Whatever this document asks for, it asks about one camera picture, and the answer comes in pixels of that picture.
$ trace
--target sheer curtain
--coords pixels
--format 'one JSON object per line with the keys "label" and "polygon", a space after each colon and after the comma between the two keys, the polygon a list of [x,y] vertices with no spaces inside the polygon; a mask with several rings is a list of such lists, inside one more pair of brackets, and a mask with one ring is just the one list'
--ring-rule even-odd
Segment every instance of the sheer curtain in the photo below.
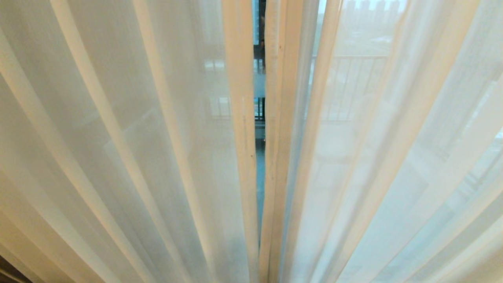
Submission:
{"label": "sheer curtain", "polygon": [[263,281],[501,279],[502,11],[268,1]]}
{"label": "sheer curtain", "polygon": [[252,1],[0,7],[32,282],[501,281],[502,0],[267,1],[260,250]]}
{"label": "sheer curtain", "polygon": [[33,282],[255,282],[251,3],[0,6],[0,254]]}

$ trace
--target metal railing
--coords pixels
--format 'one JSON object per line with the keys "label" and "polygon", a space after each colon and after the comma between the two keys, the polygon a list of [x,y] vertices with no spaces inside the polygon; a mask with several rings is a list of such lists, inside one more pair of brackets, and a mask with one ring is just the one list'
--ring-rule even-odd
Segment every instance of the metal railing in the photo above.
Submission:
{"label": "metal railing", "polygon": [[[311,63],[313,76],[316,56]],[[329,71],[325,109],[321,119],[346,122],[354,118],[356,106],[375,93],[387,56],[337,56]]]}

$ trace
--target white sheer curtain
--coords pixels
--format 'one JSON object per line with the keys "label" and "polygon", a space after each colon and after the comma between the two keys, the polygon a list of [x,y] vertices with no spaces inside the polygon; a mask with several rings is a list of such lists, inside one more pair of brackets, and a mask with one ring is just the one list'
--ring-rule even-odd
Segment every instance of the white sheer curtain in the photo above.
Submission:
{"label": "white sheer curtain", "polygon": [[503,1],[0,0],[0,256],[32,282],[497,282]]}
{"label": "white sheer curtain", "polygon": [[502,11],[268,1],[263,281],[501,279]]}
{"label": "white sheer curtain", "polygon": [[0,7],[0,255],[33,282],[256,282],[251,3]]}

